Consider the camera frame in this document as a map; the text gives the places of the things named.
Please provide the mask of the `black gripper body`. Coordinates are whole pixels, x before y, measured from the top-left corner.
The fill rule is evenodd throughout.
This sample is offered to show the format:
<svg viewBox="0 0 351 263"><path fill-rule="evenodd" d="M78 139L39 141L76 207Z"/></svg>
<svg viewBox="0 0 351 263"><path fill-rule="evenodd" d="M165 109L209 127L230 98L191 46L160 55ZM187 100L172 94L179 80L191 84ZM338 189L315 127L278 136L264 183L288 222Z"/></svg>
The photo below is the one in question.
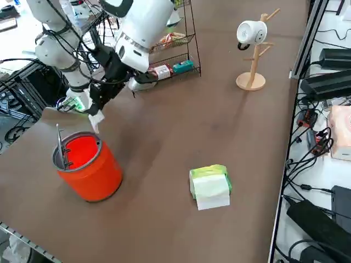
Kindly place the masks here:
<svg viewBox="0 0 351 263"><path fill-rule="evenodd" d="M122 82L128 77L128 66L121 62L114 48L97 45L93 49L93 58L103 67L108 82Z"/></svg>

